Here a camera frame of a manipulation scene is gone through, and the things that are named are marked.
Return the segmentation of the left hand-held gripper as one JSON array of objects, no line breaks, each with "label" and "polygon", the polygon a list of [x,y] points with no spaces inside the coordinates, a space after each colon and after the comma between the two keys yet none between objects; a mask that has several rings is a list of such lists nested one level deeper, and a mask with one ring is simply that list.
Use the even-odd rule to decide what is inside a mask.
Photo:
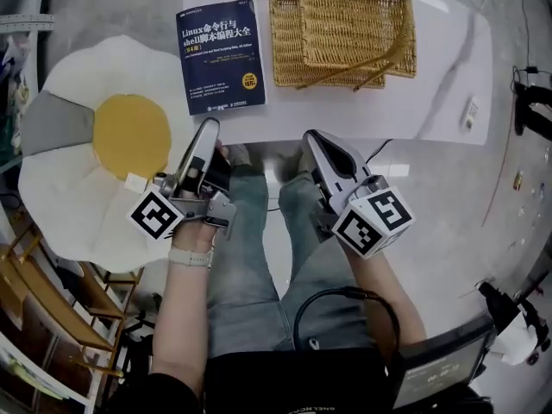
[{"label": "left hand-held gripper", "polygon": [[128,214],[154,241],[173,236],[181,223],[201,221],[230,235],[236,206],[229,198],[231,167],[216,146],[217,119],[208,117],[186,149],[175,174],[160,172]]}]

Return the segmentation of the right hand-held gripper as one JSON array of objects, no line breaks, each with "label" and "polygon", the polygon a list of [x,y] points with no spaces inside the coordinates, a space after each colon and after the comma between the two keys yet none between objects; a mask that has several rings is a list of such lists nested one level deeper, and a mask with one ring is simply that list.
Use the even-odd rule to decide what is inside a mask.
[{"label": "right hand-held gripper", "polygon": [[415,222],[398,188],[388,185],[381,175],[370,176],[362,155],[344,140],[310,129],[303,144],[307,166],[323,188],[323,195],[327,199],[349,195],[339,213],[327,204],[317,205],[311,212],[321,240],[334,236],[361,258],[369,258],[395,242]]}]

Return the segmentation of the person's left hand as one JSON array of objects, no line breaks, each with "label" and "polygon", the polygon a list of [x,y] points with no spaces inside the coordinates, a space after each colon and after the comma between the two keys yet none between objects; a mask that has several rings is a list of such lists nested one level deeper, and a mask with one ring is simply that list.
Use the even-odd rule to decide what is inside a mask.
[{"label": "person's left hand", "polygon": [[172,247],[205,254],[211,251],[217,228],[202,221],[182,222],[175,228]]}]

